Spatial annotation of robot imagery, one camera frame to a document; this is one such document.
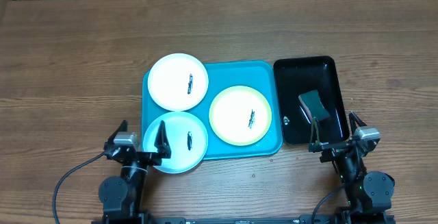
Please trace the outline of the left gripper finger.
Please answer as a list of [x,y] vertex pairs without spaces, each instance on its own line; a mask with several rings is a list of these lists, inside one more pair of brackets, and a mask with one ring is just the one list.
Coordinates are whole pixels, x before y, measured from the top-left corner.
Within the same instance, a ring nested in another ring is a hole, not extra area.
[[120,132],[126,132],[127,131],[127,121],[123,120],[122,123],[118,126],[118,128],[114,131],[114,133],[107,139],[107,143],[108,144],[114,144],[114,139],[115,137],[120,133]]
[[171,157],[171,149],[166,133],[166,124],[164,121],[160,121],[159,123],[154,145],[157,148],[157,153],[160,158]]

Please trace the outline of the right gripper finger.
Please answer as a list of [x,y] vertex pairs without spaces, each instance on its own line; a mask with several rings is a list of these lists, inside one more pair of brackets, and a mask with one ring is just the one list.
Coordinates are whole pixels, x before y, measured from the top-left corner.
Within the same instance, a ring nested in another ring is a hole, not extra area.
[[309,144],[310,145],[319,145],[320,141],[320,123],[319,120],[314,116],[311,121],[311,137]]
[[366,124],[356,115],[355,112],[348,114],[351,128],[365,127]]

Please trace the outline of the green scouring sponge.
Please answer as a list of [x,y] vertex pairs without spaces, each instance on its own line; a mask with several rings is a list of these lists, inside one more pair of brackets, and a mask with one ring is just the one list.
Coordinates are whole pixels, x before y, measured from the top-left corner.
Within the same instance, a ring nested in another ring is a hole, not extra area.
[[331,118],[329,112],[322,104],[317,90],[311,90],[299,95],[298,100],[300,108],[309,123],[311,123],[313,119],[327,121]]

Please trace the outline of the white round plate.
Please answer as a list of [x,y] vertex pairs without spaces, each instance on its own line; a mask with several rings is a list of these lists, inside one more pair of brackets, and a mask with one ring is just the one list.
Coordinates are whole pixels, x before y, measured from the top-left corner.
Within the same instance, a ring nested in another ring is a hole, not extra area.
[[154,102],[170,111],[186,111],[206,95],[209,76],[204,64],[192,55],[172,53],[154,63],[147,86]]

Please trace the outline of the yellow-green rimmed plate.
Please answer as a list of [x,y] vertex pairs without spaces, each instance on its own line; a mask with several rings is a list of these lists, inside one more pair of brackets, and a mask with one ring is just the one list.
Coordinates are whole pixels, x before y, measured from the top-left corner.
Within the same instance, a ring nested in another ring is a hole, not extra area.
[[272,110],[254,88],[232,86],[216,95],[209,108],[209,123],[219,139],[235,146],[251,145],[270,129]]

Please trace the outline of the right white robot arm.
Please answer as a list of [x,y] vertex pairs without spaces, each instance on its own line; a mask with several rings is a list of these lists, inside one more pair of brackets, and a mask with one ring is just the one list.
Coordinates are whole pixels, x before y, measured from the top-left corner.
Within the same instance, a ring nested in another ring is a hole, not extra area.
[[344,191],[348,206],[338,207],[329,223],[394,223],[394,217],[385,213],[391,208],[394,178],[380,171],[368,172],[363,163],[363,158],[378,145],[381,134],[354,112],[349,118],[352,136],[341,142],[321,141],[319,120],[312,118],[309,151],[320,152],[321,163],[331,162],[342,184],[317,204],[311,222],[318,219],[317,212],[324,202]]

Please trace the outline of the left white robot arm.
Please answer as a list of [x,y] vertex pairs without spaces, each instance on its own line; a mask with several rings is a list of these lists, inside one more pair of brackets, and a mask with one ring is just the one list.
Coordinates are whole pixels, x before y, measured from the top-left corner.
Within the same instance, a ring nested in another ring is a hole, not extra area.
[[104,144],[103,155],[122,165],[119,176],[108,177],[99,186],[103,204],[103,223],[155,223],[154,217],[140,209],[148,167],[159,166],[171,157],[165,122],[153,135],[156,152],[143,152],[137,134],[127,131],[123,121]]

